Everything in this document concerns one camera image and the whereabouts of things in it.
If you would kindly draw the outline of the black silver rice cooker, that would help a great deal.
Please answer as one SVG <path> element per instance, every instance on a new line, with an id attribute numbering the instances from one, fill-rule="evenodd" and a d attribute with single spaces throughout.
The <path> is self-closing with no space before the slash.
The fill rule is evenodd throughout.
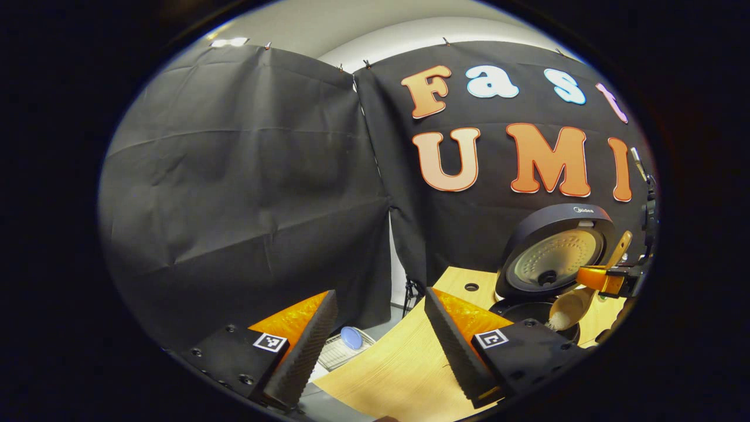
<path id="1" fill-rule="evenodd" d="M 551 304 L 576 288 L 580 267 L 605 264 L 620 240 L 615 223 L 599 206 L 563 203 L 531 213 L 503 247 L 491 312 Z"/>

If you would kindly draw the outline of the black tripod stand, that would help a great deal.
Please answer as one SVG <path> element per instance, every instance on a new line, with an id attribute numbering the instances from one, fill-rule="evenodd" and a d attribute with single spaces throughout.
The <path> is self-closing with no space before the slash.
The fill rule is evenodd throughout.
<path id="1" fill-rule="evenodd" d="M 402 318 L 405 318 L 407 314 L 420 302 L 424 297 L 424 287 L 419 281 L 413 280 L 409 276 L 405 278 L 405 296 L 404 304 L 402 307 Z"/>

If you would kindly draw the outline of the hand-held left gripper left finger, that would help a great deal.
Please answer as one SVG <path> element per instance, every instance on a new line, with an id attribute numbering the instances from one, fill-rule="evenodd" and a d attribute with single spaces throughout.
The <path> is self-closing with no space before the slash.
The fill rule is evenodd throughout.
<path id="1" fill-rule="evenodd" d="M 338 292 L 305 296 L 269 288 L 166 296 L 172 355 L 212 390 L 290 412 L 338 317 Z"/>

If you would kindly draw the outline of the brown wooden spoon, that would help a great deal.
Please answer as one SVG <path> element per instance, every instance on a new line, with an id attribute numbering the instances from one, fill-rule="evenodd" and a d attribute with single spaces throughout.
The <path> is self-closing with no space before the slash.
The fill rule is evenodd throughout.
<path id="1" fill-rule="evenodd" d="M 629 230 L 623 233 L 621 240 L 617 243 L 617 246 L 609 257 L 607 263 L 603 265 L 604 267 L 611 268 L 622 261 L 622 256 L 626 254 L 626 251 L 632 242 L 632 237 L 633 235 Z M 570 315 L 576 323 L 579 323 L 581 318 L 587 314 L 593 302 L 593 297 L 597 293 L 597 291 L 594 291 L 591 288 L 584 287 L 576 288 L 559 296 L 553 302 L 551 310 L 549 310 L 548 318 L 554 312 L 565 312 Z"/>

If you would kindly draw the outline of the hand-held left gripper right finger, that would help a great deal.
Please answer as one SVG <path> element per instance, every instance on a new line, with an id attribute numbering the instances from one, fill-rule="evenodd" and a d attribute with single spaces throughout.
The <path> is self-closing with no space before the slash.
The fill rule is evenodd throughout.
<path id="1" fill-rule="evenodd" d="M 475 408 L 531 393 L 588 353 L 536 319 L 510 321 L 431 287 L 424 294 L 424 310 Z"/>

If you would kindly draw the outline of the black backdrop cloth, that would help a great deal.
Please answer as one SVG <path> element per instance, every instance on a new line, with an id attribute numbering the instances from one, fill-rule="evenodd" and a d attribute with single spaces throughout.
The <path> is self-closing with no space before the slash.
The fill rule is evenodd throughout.
<path id="1" fill-rule="evenodd" d="M 390 315 L 390 247 L 408 280 L 498 272 L 547 206 L 602 208 L 645 253 L 653 147 L 595 69 L 538 46 L 424 46 L 349 74 L 274 47 L 174 58 L 124 114 L 97 211 L 124 302 L 188 349 L 336 292 L 335 325 Z"/>

